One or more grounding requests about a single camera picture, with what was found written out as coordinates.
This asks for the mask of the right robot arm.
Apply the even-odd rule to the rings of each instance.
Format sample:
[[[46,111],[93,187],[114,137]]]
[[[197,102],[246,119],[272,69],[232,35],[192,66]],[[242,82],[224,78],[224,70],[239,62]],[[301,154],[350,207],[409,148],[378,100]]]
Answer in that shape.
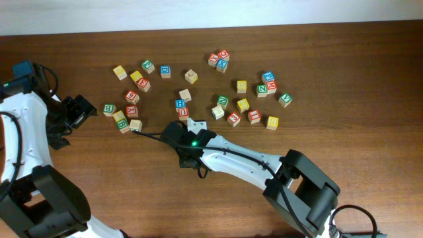
[[[181,167],[227,173],[257,186],[272,207],[306,237],[330,237],[329,219],[340,188],[308,157],[259,153],[231,143],[194,122],[170,123],[160,136],[175,148]]]

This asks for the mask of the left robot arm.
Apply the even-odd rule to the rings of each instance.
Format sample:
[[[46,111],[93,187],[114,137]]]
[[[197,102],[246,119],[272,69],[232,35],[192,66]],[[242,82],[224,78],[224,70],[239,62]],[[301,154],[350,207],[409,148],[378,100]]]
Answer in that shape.
[[[24,61],[13,66],[13,80],[1,84],[1,219],[19,237],[125,238],[92,215],[83,192],[52,164],[50,150],[68,146],[66,137],[97,109],[81,95],[58,98],[48,71]]]

